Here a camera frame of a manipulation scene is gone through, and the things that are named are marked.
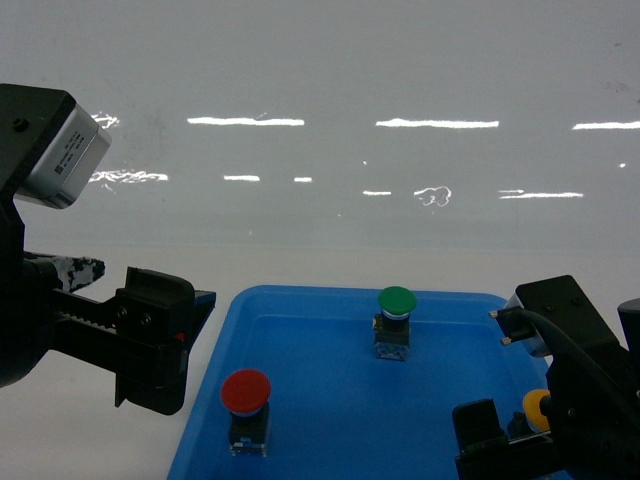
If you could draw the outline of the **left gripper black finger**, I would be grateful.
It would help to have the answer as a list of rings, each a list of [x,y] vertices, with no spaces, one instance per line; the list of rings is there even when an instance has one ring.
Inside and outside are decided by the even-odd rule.
[[[193,345],[209,316],[215,308],[217,294],[213,291],[196,290],[194,304],[191,313],[188,315],[188,322],[185,327],[185,342]]]

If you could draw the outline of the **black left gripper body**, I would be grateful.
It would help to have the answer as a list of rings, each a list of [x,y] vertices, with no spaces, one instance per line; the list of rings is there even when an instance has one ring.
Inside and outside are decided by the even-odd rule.
[[[115,374],[115,403],[163,415],[184,404],[195,289],[179,277],[129,268],[103,302],[63,290],[56,268],[25,259],[24,225],[1,212],[1,384],[25,378],[49,351]]]

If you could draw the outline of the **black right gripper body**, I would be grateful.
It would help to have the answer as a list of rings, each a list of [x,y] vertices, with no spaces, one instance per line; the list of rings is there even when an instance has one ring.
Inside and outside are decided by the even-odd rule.
[[[511,439],[497,450],[455,458],[461,479],[636,479],[639,401],[629,353],[572,358],[561,354],[547,371],[550,395],[541,401],[550,430]]]

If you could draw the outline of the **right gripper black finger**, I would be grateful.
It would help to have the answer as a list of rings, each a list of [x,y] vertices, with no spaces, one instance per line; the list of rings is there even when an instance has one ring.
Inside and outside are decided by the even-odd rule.
[[[452,422],[461,455],[497,450],[508,444],[493,399],[481,399],[456,406]]]

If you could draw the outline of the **left gripper black white-taped finger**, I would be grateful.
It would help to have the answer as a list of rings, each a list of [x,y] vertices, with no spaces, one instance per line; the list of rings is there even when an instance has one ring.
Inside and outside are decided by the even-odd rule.
[[[91,257],[70,257],[26,252],[26,260],[47,271],[55,271],[56,287],[64,291],[77,291],[103,277],[106,266],[102,260]]]

